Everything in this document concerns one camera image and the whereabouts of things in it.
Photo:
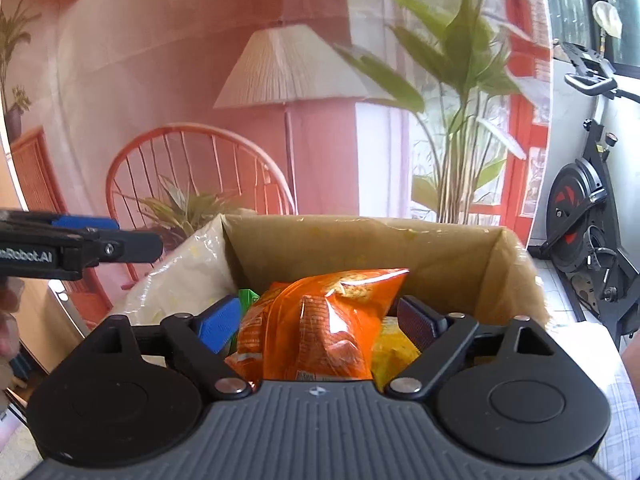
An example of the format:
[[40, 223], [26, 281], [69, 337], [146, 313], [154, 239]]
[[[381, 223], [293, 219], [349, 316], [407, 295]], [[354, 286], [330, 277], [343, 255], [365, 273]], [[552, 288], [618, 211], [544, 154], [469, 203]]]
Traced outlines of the person left hand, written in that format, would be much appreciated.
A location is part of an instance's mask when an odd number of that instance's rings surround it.
[[20, 333], [14, 314], [20, 308], [24, 287], [24, 282], [19, 278], [1, 277], [0, 351], [5, 361], [11, 361], [20, 351]]

